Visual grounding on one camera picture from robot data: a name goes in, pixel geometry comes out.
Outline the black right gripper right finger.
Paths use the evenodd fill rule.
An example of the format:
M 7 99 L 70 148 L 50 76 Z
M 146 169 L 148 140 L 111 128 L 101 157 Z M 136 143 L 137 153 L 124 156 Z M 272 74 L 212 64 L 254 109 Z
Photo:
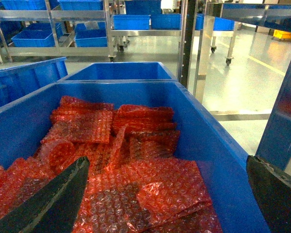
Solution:
M 291 233 L 291 176 L 259 156 L 246 160 L 248 181 L 273 233 Z

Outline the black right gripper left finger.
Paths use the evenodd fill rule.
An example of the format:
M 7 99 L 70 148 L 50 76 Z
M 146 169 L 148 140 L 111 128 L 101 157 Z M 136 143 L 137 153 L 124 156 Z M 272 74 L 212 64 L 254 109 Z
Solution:
M 90 162 L 87 157 L 52 179 L 0 220 L 0 233 L 70 233 L 83 199 Z

